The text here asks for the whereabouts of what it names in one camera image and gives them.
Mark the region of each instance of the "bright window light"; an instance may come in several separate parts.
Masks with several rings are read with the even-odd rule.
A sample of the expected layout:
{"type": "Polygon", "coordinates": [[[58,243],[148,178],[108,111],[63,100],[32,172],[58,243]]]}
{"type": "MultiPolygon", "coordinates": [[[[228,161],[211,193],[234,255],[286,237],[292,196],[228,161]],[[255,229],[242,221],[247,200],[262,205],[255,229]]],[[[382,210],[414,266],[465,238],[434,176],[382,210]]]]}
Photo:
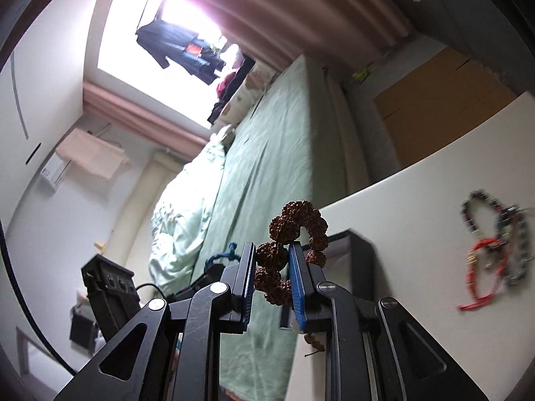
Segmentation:
{"type": "MultiPolygon", "coordinates": [[[[208,86],[172,60],[169,68],[162,69],[136,42],[138,27],[154,19],[162,1],[113,0],[102,35],[98,69],[209,128],[207,118],[217,101],[220,79],[208,86]]],[[[162,19],[198,32],[201,39],[218,42],[219,47],[226,42],[218,26],[187,0],[166,0],[162,19]]],[[[223,76],[231,70],[236,52],[237,46],[231,46],[222,53],[221,58],[229,63],[223,76]]]]}

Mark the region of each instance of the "red bracelet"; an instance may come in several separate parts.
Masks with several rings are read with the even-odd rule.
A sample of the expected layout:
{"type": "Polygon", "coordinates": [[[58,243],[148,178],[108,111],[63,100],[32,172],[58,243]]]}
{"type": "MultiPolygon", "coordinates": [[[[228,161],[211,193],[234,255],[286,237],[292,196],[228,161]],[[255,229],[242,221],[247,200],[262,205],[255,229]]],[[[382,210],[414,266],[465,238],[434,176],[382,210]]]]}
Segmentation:
{"type": "Polygon", "coordinates": [[[505,246],[505,242],[497,238],[484,238],[472,246],[472,248],[470,249],[470,252],[468,253],[468,272],[466,273],[466,286],[468,287],[468,291],[470,292],[470,295],[472,295],[472,298],[474,299],[475,303],[472,303],[469,305],[459,305],[457,307],[459,310],[478,309],[482,306],[489,304],[492,301],[492,299],[496,295],[496,291],[498,290],[500,286],[502,276],[507,267],[508,256],[507,256],[507,253],[505,252],[504,246],[505,246]],[[482,247],[500,248],[502,258],[496,270],[496,281],[494,282],[494,286],[492,287],[489,294],[487,294],[486,296],[480,297],[479,294],[477,293],[477,253],[476,252],[482,247]]]}

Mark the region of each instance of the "brown beaded bracelet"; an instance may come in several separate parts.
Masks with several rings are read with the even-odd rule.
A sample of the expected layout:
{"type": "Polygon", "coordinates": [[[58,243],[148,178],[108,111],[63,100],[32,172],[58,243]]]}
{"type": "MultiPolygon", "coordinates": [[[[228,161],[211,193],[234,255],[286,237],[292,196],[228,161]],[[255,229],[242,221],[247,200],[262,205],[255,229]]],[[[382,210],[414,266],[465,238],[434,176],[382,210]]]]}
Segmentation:
{"type": "Polygon", "coordinates": [[[291,283],[289,280],[282,282],[279,272],[288,263],[288,251],[284,245],[298,239],[302,227],[310,236],[311,251],[307,254],[306,261],[322,268],[325,266],[323,250],[329,244],[325,234],[327,222],[309,201],[288,202],[281,215],[269,224],[269,234],[273,241],[259,245],[256,250],[259,267],[255,274],[255,288],[263,291],[264,297],[271,304],[293,305],[291,283]]]}

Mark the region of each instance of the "brown cardboard box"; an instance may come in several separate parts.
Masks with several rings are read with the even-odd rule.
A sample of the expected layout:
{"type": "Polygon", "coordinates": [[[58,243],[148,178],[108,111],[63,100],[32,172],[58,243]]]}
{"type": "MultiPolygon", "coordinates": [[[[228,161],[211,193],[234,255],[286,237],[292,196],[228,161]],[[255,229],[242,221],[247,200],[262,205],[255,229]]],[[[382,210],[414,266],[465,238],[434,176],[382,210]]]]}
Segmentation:
{"type": "Polygon", "coordinates": [[[457,140],[515,99],[468,57],[445,48],[374,98],[402,167],[457,140]]]}

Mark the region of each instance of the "green bed sheet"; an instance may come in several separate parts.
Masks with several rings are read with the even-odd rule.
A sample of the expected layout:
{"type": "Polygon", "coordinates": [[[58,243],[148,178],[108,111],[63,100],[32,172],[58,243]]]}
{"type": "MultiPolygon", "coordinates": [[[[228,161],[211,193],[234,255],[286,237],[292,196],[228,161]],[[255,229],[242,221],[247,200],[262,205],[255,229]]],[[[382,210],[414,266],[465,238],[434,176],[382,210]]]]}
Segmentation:
{"type": "MultiPolygon", "coordinates": [[[[322,69],[301,56],[236,130],[192,279],[229,242],[240,252],[245,242],[268,241],[269,222],[288,201],[309,200],[319,208],[345,197],[339,139],[322,69]]],[[[221,386],[245,401],[284,399],[296,333],[280,330],[279,322],[280,307],[255,291],[247,332],[221,335],[221,386]]]]}

